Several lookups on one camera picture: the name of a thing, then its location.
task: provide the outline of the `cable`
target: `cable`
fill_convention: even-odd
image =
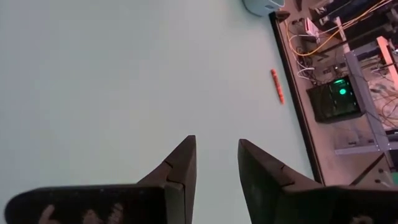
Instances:
[[[386,120],[388,120],[390,123],[392,123],[393,125],[394,125],[394,127],[397,127],[393,122],[391,122],[390,121],[390,119],[392,119],[392,120],[398,120],[398,118],[392,118],[392,117],[390,117],[390,115],[394,112],[394,110],[396,109],[396,107],[394,108],[394,110],[392,110],[391,111],[391,113],[388,115],[388,116],[386,116],[386,114],[384,113],[384,108],[387,106],[387,105],[389,105],[390,103],[392,103],[394,100],[396,100],[396,99],[398,99],[398,97],[395,97],[394,99],[392,99],[392,100],[390,100],[390,101],[388,101],[382,108],[381,108],[381,114],[382,114],[382,116],[384,117],[384,119],[386,119]]]
[[[300,78],[305,78],[305,79],[307,79],[307,80],[314,81],[314,80],[312,80],[312,79],[310,79],[310,78],[308,78],[308,77],[304,77],[304,76],[300,75],[300,73],[302,73],[302,72],[304,72],[304,71],[307,71],[307,70],[314,70],[314,69],[315,69],[315,68],[303,68],[303,69],[301,69],[300,71],[298,71],[296,75],[297,75],[298,77],[300,77]]]
[[[383,174],[384,177],[388,180],[388,182],[390,182],[391,184],[394,183],[393,179],[391,178],[391,175],[387,171],[379,169],[379,173]]]
[[[384,78],[384,79],[386,79],[387,81],[390,81],[390,82],[394,82],[394,81],[392,81],[391,79],[389,79],[389,78],[387,78],[385,75],[383,75],[383,74],[381,74],[380,72],[378,72],[378,70],[373,70],[373,71],[371,71],[371,73],[372,74],[376,74],[376,75],[380,75],[380,77],[381,78]]]
[[[393,62],[393,63],[390,63],[390,64],[388,64],[388,65],[383,65],[383,66],[381,66],[381,67],[379,67],[379,66],[377,65],[377,69],[372,70],[371,72],[376,72],[376,71],[382,70],[383,68],[387,68],[387,67],[389,67],[389,66],[391,66],[391,65],[395,65],[395,64],[397,64],[397,63],[398,63],[398,62]]]
[[[388,98],[388,97],[395,97],[395,96],[398,96],[398,94],[379,97],[379,98],[377,98],[377,99],[374,99],[373,101],[385,99],[385,98]]]
[[[293,35],[296,35],[293,31],[291,31],[290,29],[289,29],[289,32],[291,33],[291,34],[293,34]]]
[[[378,6],[377,8],[382,7],[383,5],[388,4],[388,3],[391,2],[391,1],[392,1],[392,0],[387,0],[386,2],[384,2],[382,5]],[[341,26],[347,25],[349,22],[350,22],[350,21],[347,21],[347,22],[343,23]],[[339,26],[335,26],[335,27],[332,27],[332,28],[330,28],[330,29],[328,29],[328,30],[326,30],[326,31],[322,31],[322,32],[318,33],[318,35],[326,34],[327,32],[330,32],[330,31],[332,31],[332,30],[334,30],[334,29],[337,29],[337,28],[339,28]]]
[[[389,184],[385,183],[384,181],[380,181],[380,184],[382,184],[382,185],[384,185],[384,186],[386,186],[388,188],[391,188],[391,186]]]
[[[388,118],[386,118],[385,116],[383,116],[382,114],[379,114],[379,116],[380,116],[380,118],[383,118],[384,119],[384,121],[382,121],[382,123],[384,124],[384,125],[386,125],[386,126],[388,126],[388,127],[390,127],[390,128],[396,128],[397,126],[392,122],[392,121],[390,121]]]
[[[356,22],[358,19],[364,17],[368,12],[370,12],[370,11],[372,11],[373,9],[375,9],[376,7],[378,7],[378,5],[380,5],[381,3],[384,3],[384,2],[386,2],[386,1],[388,1],[388,0],[382,0],[382,1],[380,1],[379,3],[375,4],[375,5],[372,6],[370,9],[368,9],[367,11],[365,11],[364,13],[362,13],[360,16],[358,16],[358,17],[356,17],[356,18],[350,20],[350,21],[347,23],[347,25],[344,25],[344,26],[342,26],[341,28],[344,30],[348,25],[353,24],[353,23]],[[292,41],[291,41],[291,38],[290,38],[290,35],[289,35],[289,24],[288,24],[286,21],[284,21],[284,22],[285,22],[285,25],[286,25],[286,34],[287,34],[287,37],[289,38],[289,47],[290,47],[290,49],[291,49],[296,55],[299,55],[299,56],[309,56],[309,55],[314,54],[314,53],[317,52],[319,49],[321,49],[327,42],[329,42],[329,41],[330,41],[336,34],[338,34],[339,31],[340,31],[340,30],[338,30],[338,31],[336,31],[335,33],[333,33],[329,38],[327,38],[326,41],[324,41],[324,43],[322,43],[321,45],[319,45],[315,50],[313,50],[313,51],[311,51],[311,52],[309,52],[309,53],[306,53],[306,54],[300,54],[300,53],[296,52],[296,51],[293,49]]]
[[[307,34],[295,34],[289,38],[289,42],[294,38],[294,37],[314,37],[313,35],[307,35]]]
[[[300,53],[303,52],[301,47],[296,47],[296,51],[298,51],[298,52],[300,52]],[[307,64],[306,64],[306,61],[305,61],[305,58],[303,57],[303,64],[304,64],[304,65],[302,65],[302,64],[299,62],[299,60],[298,60],[298,58],[296,57],[296,55],[293,54],[293,57],[294,57],[295,61],[297,62],[297,64],[298,64],[300,67],[302,67],[302,68],[310,68],[310,67],[312,67],[312,59],[311,59],[311,58],[309,58],[309,59],[311,59],[310,65],[307,65]]]

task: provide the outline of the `green led light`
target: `green led light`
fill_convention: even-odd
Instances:
[[[344,80],[336,80],[335,82],[334,82],[334,84],[337,84],[337,83],[342,83],[342,82],[344,82]]]
[[[347,91],[346,91],[346,89],[341,89],[341,90],[339,91],[339,93],[340,93],[341,95],[344,95],[344,94],[347,93]]]

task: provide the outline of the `orange marker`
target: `orange marker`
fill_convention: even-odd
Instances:
[[[272,78],[274,79],[276,90],[278,91],[280,103],[284,104],[285,103],[284,93],[282,92],[282,87],[280,87],[279,79],[278,79],[275,69],[271,69],[271,74],[272,74]]]

